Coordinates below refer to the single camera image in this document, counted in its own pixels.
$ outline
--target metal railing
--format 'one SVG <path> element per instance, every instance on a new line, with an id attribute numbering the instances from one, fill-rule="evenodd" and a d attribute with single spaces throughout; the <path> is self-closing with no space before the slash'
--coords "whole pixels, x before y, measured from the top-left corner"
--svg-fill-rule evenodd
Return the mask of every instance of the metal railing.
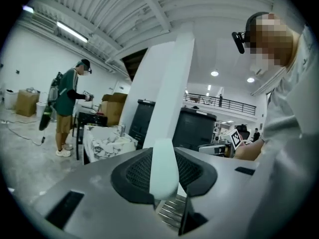
<path id="1" fill-rule="evenodd" d="M 204 104 L 204 105 L 209 105 L 209 106 L 217 106 L 225 109 L 230 109 L 246 114 L 251 114 L 255 115 L 256 112 L 256 106 L 244 104 L 241 102 L 233 101 L 233 100 L 228 100 L 224 98 L 217 98 L 217 97 L 207 97 L 203 95 L 198 95 L 198 94 L 184 94 L 183 101 L 188 101 L 188 102 L 193 102 L 194 105 L 196 103 L 198 104 Z"/>

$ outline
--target black cable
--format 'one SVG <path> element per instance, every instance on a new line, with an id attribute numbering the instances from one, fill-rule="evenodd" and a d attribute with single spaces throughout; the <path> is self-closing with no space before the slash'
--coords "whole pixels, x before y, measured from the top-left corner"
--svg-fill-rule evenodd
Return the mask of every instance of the black cable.
<path id="1" fill-rule="evenodd" d="M 36 121 L 30 121 L 30 122 L 22 122 L 22 121 L 18 121 L 18 120 L 15 121 L 15 122 L 11 122 L 11 121 L 5 120 L 5 122 L 10 122 L 10 123 L 16 123 L 16 122 L 18 122 L 18 123 L 22 123 L 22 124 L 30 124 L 30 123 L 35 123 L 35 122 L 37 122 L 37 120 L 36 120 Z M 17 136 L 19 136 L 19 137 L 21 137 L 21 138 L 23 138 L 23 139 L 30 140 L 30 141 L 32 141 L 32 143 L 34 143 L 34 144 L 37 145 L 37 146 L 41 146 L 41 145 L 43 145 L 43 143 L 44 143 L 44 140 L 45 140 L 45 137 L 44 137 L 44 136 L 43 136 L 43 138 L 42 138 L 42 140 L 41 140 L 41 144 L 39 144 L 39 143 L 34 142 L 31 138 L 27 138 L 27 137 L 25 137 L 25 136 L 19 135 L 17 132 L 14 132 L 14 131 L 9 127 L 9 124 L 8 124 L 8 123 L 6 123 L 6 127 L 9 129 L 9 131 L 11 131 L 12 133 L 14 133 L 15 135 L 17 135 Z"/>

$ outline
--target black cap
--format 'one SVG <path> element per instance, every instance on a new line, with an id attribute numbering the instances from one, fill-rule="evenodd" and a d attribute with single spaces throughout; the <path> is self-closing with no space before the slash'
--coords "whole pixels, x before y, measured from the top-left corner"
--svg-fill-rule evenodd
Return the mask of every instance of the black cap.
<path id="1" fill-rule="evenodd" d="M 90 68 L 90 61 L 87 59 L 81 59 L 81 62 L 86 65 L 88 68 Z"/>

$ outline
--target distant person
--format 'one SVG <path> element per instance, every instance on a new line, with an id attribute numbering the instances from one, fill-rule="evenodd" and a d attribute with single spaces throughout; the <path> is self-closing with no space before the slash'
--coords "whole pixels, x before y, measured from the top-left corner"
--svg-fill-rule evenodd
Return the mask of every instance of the distant person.
<path id="1" fill-rule="evenodd" d="M 68 70 L 62 77 L 59 86 L 59 97 L 55 104 L 57 113 L 56 122 L 56 145 L 58 150 L 56 155 L 59 157 L 69 157 L 70 150 L 73 149 L 71 144 L 66 144 L 66 139 L 72 128 L 72 114 L 76 99 L 84 99 L 91 101 L 90 96 L 76 93 L 78 83 L 78 75 L 89 75 L 92 73 L 90 69 L 90 61 L 82 59 L 77 63 L 75 68 Z"/>
<path id="2" fill-rule="evenodd" d="M 219 107 L 221 107 L 222 102 L 223 102 L 223 96 L 220 94 L 219 95 Z"/>
<path id="3" fill-rule="evenodd" d="M 254 139 L 253 142 L 257 141 L 260 137 L 260 133 L 258 132 L 258 128 L 255 128 Z"/>

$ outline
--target khaki shorts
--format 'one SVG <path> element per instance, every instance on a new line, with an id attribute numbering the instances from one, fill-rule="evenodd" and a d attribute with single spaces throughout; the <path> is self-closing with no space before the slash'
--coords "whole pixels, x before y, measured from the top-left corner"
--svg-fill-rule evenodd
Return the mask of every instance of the khaki shorts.
<path id="1" fill-rule="evenodd" d="M 57 114 L 56 132 L 69 133 L 72 129 L 72 116 L 62 116 Z"/>

